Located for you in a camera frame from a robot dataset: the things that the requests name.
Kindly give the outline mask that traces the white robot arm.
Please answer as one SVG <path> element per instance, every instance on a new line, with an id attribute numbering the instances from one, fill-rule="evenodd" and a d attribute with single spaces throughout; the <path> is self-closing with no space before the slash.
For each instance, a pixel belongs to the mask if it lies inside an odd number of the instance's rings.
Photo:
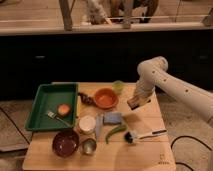
<path id="1" fill-rule="evenodd" d="M 213 93 L 196 87 L 167 73 L 168 62 L 162 57 L 154 57 L 141 62 L 137 67 L 139 80 L 133 97 L 127 101 L 134 110 L 145 105 L 152 96 L 155 87 L 159 87 L 175 100 L 194 110 L 213 127 Z"/>

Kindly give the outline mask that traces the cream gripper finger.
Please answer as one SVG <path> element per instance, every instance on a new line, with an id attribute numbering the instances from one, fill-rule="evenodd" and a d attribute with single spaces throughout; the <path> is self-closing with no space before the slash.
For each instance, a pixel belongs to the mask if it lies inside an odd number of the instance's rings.
<path id="1" fill-rule="evenodd" d="M 133 99 L 134 101 L 136 101 L 136 100 L 145 100 L 145 101 L 146 101 L 146 104 L 149 103 L 149 102 L 151 101 L 151 98 L 150 98 L 150 97 L 143 97 L 143 96 L 139 96 L 139 95 L 134 96 L 132 99 Z"/>

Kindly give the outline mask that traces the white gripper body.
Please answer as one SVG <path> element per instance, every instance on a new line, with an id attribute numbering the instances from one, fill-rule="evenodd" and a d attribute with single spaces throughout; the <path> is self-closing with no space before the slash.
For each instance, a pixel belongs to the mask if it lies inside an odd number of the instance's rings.
<path id="1" fill-rule="evenodd" d="M 138 80 L 136 82 L 133 95 L 138 96 L 140 98 L 148 98 L 153 94 L 154 90 L 155 87 L 150 83 L 146 83 L 143 80 Z"/>

